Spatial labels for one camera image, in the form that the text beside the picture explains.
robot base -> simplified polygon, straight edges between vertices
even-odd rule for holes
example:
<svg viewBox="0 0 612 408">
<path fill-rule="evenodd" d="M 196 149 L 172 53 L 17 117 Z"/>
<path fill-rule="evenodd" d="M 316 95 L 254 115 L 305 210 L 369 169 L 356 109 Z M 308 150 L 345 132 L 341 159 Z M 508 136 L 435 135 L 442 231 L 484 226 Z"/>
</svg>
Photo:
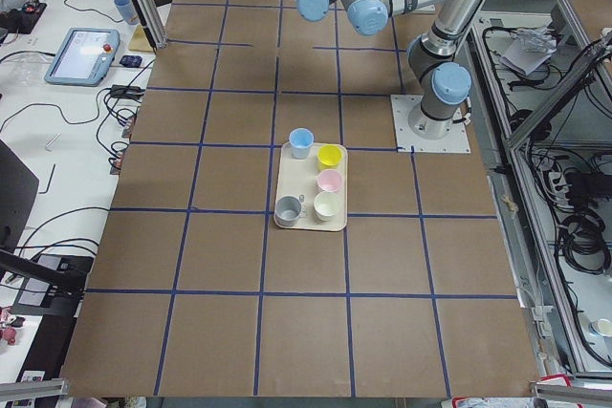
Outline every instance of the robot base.
<svg viewBox="0 0 612 408">
<path fill-rule="evenodd" d="M 395 141 L 399 152 L 410 153 L 470 153 L 470 142 L 463 123 L 452 124 L 450 131 L 439 140 L 427 140 L 416 134 L 408 125 L 410 111 L 421 102 L 419 95 L 393 95 L 391 108 L 395 124 Z M 455 119 L 461 118 L 457 109 Z"/>
</svg>

white desk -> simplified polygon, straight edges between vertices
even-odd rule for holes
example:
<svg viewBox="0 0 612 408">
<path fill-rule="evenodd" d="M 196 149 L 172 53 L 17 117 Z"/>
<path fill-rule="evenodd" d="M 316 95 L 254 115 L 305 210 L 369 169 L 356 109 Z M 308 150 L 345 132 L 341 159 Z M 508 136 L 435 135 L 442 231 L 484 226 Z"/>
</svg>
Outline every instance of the white desk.
<svg viewBox="0 0 612 408">
<path fill-rule="evenodd" d="M 121 44 L 116 61 L 108 76 L 95 88 L 49 85 L 43 75 L 51 59 L 43 59 L 38 54 L 21 54 L 0 64 L 0 123 L 19 109 L 34 102 L 52 103 L 60 106 L 69 120 L 91 119 L 96 114 L 96 94 L 112 84 L 127 84 L 140 71 L 126 69 L 119 65 L 124 54 L 140 54 L 143 66 L 154 54 L 130 53 L 127 44 L 135 26 L 122 22 L 113 23 L 95 12 L 79 12 L 69 9 L 63 0 L 42 0 L 48 4 L 40 21 L 30 35 L 17 37 L 14 43 L 0 46 L 0 57 L 22 50 L 39 50 L 55 53 L 67 31 L 72 27 L 110 28 L 120 33 Z M 95 8 L 114 18 L 119 13 L 113 0 L 70 0 L 69 3 L 80 8 Z M 170 6 L 159 8 L 165 21 Z M 150 69 L 143 72 L 134 82 L 145 87 Z M 51 171 L 55 165 L 49 191 L 39 194 L 34 203 L 28 226 L 38 227 L 47 219 L 85 206 L 110 206 L 117 176 L 109 174 L 108 153 L 96 142 L 95 134 L 99 124 L 106 115 L 101 106 L 98 120 L 84 125 L 66 124 L 58 111 L 51 107 L 33 107 L 14 118 L 0 133 L 0 139 L 6 143 L 40 180 L 39 192 L 48 185 Z M 45 150 L 47 142 L 60 134 L 51 146 Z M 105 145 L 120 140 L 121 128 L 113 118 L 109 118 L 100 131 L 100 139 Z M 50 244 L 70 237 L 84 237 L 99 241 L 106 212 L 89 210 L 78 212 L 53 222 L 39 231 L 31 245 Z M 21 243 L 31 234 L 24 232 Z M 35 252 L 27 251 L 27 256 Z M 68 248 L 62 248 L 63 254 L 80 254 Z M 17 292 L 0 287 L 0 306 L 12 304 Z M 28 316 L 25 326 L 17 332 L 17 344 L 8 346 L 0 342 L 0 383 L 15 382 L 28 350 L 33 342 L 40 317 Z"/>
</svg>

pink cup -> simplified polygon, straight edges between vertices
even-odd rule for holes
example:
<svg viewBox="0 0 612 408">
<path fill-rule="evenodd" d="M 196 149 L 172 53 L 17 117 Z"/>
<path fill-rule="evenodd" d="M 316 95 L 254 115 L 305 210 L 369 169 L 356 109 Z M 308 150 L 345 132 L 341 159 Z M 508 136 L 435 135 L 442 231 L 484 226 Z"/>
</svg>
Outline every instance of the pink cup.
<svg viewBox="0 0 612 408">
<path fill-rule="evenodd" d="M 342 184 L 342 176 L 336 169 L 323 169 L 317 176 L 318 191 L 338 193 Z"/>
</svg>

beige tray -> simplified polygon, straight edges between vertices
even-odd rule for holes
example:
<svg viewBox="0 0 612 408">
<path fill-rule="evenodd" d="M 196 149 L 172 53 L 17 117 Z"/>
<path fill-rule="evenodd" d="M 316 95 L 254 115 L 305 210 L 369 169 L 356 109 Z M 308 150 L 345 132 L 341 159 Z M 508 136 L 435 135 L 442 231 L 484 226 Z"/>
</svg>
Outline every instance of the beige tray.
<svg viewBox="0 0 612 408">
<path fill-rule="evenodd" d="M 343 202 L 343 210 L 329 222 L 322 222 L 315 214 L 313 201 L 318 193 L 317 188 L 317 153 L 324 143 L 314 143 L 310 149 L 308 158 L 297 160 L 291 154 L 291 145 L 285 143 L 280 150 L 280 168 L 278 170 L 278 186 L 276 188 L 277 202 L 283 196 L 295 196 L 302 201 L 302 215 L 294 226 L 281 226 L 289 229 L 312 229 L 317 231 L 340 231 L 346 226 L 347 209 L 347 171 L 348 152 L 342 145 L 338 145 L 342 151 L 342 160 L 337 168 L 344 182 L 344 187 L 339 192 Z"/>
</svg>

tray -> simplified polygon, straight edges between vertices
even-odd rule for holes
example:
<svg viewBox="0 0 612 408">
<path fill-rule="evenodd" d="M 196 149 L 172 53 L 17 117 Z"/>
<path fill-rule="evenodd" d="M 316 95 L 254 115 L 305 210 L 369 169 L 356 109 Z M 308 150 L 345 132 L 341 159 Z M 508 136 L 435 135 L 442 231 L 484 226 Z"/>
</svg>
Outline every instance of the tray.
<svg viewBox="0 0 612 408">
<path fill-rule="evenodd" d="M 315 231 L 340 231 L 346 226 L 347 209 L 347 172 L 348 152 L 342 145 L 338 145 L 342 151 L 342 160 L 337 168 L 343 178 L 343 187 L 339 196 L 343 202 L 343 210 L 328 222 L 322 222 L 315 214 L 313 201 L 318 193 L 317 188 L 317 153 L 325 143 L 314 143 L 308 154 L 308 158 L 297 160 L 291 154 L 291 145 L 285 143 L 280 150 L 280 167 L 278 169 L 278 186 L 276 187 L 276 203 L 283 196 L 295 196 L 302 202 L 302 214 L 294 226 L 278 226 L 288 229 L 310 229 Z"/>
</svg>

